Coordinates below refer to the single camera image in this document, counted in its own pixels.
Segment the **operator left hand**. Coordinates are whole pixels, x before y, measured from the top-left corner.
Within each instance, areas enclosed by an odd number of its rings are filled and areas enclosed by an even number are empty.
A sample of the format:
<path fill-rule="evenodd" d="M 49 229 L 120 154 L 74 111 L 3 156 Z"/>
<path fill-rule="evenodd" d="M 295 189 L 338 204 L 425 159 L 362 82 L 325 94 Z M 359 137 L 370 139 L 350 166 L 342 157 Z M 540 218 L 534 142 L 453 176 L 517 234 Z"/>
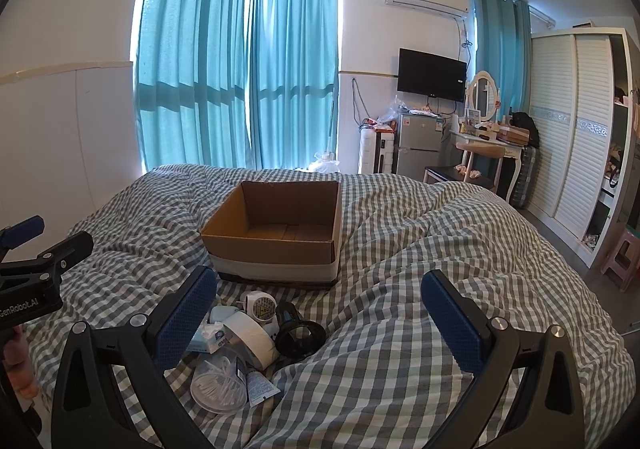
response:
<path fill-rule="evenodd" d="M 14 391 L 25 399 L 34 399 L 39 388 L 29 358 L 28 342 L 20 325 L 13 331 L 11 339 L 2 348 L 3 365 Z"/>

